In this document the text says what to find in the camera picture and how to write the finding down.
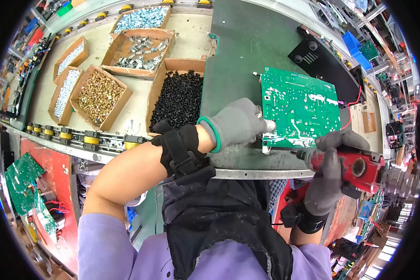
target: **purple shirt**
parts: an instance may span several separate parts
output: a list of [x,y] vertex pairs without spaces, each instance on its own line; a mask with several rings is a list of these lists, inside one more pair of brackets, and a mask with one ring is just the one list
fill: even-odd
[[[79,220],[78,247],[79,280],[174,279],[166,233],[149,236],[137,252],[120,220],[106,214],[86,214]],[[292,280],[331,280],[327,247],[306,244],[291,248]],[[189,279],[267,280],[268,277],[249,247],[226,240],[201,253]]]

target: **green glove trim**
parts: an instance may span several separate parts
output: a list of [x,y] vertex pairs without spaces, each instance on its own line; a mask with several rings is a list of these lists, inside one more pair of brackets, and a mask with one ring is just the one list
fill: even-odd
[[201,122],[201,121],[204,121],[204,122],[206,122],[210,127],[211,127],[211,129],[213,130],[213,133],[214,133],[214,136],[215,136],[215,138],[216,138],[216,148],[214,148],[210,153],[218,153],[218,152],[220,152],[220,150],[221,150],[221,137],[219,136],[219,133],[216,131],[216,127],[213,125],[213,123],[206,117],[206,116],[201,116],[198,120],[197,120],[197,122],[196,122],[196,124],[197,125],[199,125],[199,123]]

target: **gray work glove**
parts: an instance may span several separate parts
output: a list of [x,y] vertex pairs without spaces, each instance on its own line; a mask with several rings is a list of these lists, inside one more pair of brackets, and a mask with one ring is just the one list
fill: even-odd
[[217,153],[229,145],[253,143],[257,135],[273,131],[275,122],[258,117],[260,111],[252,101],[241,98],[211,118],[200,117],[197,124],[202,125],[216,143],[212,153]]
[[327,215],[342,197],[341,162],[336,148],[342,144],[370,150],[369,143],[358,133],[351,130],[339,130],[316,138],[316,146],[325,152],[322,172],[314,175],[304,198],[306,210],[314,216]]

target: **brass nut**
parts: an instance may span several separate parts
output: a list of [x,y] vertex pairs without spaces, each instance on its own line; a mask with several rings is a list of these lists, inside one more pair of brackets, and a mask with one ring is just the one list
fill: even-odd
[[95,70],[79,92],[79,107],[97,125],[101,125],[124,92],[111,78]]

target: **blue bin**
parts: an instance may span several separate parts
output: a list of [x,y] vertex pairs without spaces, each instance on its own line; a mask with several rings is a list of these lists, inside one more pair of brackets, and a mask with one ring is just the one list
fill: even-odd
[[347,31],[344,36],[342,36],[345,44],[347,45],[348,51],[352,55],[354,59],[361,65],[364,70],[372,69],[372,65],[370,62],[364,57],[364,55],[359,51],[359,47],[361,47],[361,43],[353,36],[350,31]]
[[33,28],[34,28],[34,26],[36,25],[36,23],[38,23],[38,19],[37,18],[33,18],[30,22],[29,22],[29,24],[28,24],[28,26],[25,28],[25,33],[30,33],[32,30],[33,30]]

